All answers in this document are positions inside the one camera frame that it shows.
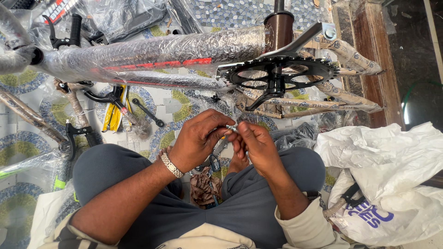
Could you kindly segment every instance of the hand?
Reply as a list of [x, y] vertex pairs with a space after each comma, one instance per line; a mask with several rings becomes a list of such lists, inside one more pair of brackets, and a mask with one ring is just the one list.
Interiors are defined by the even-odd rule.
[[206, 160], [215, 144], [229, 131], [226, 125], [234, 124], [234, 120], [214, 109], [200, 113], [183, 124], [168, 153], [169, 160], [183, 173], [192, 170]]
[[238, 158], [246, 157], [245, 151], [248, 151], [257, 172], [267, 179], [276, 170], [284, 169], [274, 141], [264, 127], [243, 121], [237, 129], [240, 134], [230, 132], [228, 139]]

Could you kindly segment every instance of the spanner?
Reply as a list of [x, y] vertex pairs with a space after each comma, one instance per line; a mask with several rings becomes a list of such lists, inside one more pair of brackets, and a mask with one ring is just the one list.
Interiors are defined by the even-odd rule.
[[148, 109], [146, 109], [141, 103], [140, 103], [140, 101], [138, 100], [138, 99], [136, 99], [136, 98], [133, 98], [132, 99], [132, 102], [134, 103], [134, 104], [136, 104], [136, 105], [138, 105], [138, 107], [140, 107], [148, 116], [150, 116], [154, 121], [155, 121], [155, 124], [158, 126], [158, 127], [163, 127], [164, 125], [165, 125], [165, 123], [163, 123], [163, 121], [161, 121], [160, 119], [158, 119], [158, 118], [156, 118], [150, 111], [148, 111]]

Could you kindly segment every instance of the metal stem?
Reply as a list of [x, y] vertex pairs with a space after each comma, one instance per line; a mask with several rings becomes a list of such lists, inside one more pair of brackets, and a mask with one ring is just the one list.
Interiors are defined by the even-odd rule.
[[274, 1], [274, 13], [284, 10], [284, 0], [275, 0]]

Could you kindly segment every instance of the green hose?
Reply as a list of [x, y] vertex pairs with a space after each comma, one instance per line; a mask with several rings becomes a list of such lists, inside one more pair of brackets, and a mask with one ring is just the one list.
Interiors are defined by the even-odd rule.
[[[433, 85], [436, 85], [436, 86], [441, 86], [441, 87], [443, 87], [443, 84], [440, 84], [440, 83], [435, 82], [435, 81], [429, 81], [429, 82], [426, 82], [426, 83], [429, 83], [429, 84], [433, 84]], [[414, 83], [414, 84], [409, 88], [408, 92], [406, 93], [406, 96], [403, 98], [403, 108], [402, 108], [403, 115], [404, 115], [404, 110], [406, 109], [406, 103], [408, 102], [409, 95], [411, 95], [412, 90], [414, 89], [414, 87], [415, 87], [417, 84], [418, 84], [418, 82]]]

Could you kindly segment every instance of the white plastic bag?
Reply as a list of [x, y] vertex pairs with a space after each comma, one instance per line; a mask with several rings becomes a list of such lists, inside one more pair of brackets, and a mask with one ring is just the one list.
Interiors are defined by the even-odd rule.
[[331, 217], [349, 238], [370, 246], [396, 246], [443, 230], [443, 190], [419, 186], [443, 168], [443, 134], [425, 123], [342, 127], [318, 135], [314, 150], [325, 166], [345, 168], [330, 193], [332, 207], [354, 179], [363, 204], [344, 205]]
[[[343, 170], [332, 188], [328, 207], [353, 184], [349, 169]], [[443, 229], [443, 190], [417, 186], [382, 198], [380, 205], [365, 201], [349, 209], [346, 204], [330, 219], [346, 236], [369, 247], [423, 240]]]
[[325, 166], [349, 168], [366, 199], [409, 191], [443, 169], [443, 134], [430, 122], [400, 126], [347, 126], [318, 135], [314, 150]]

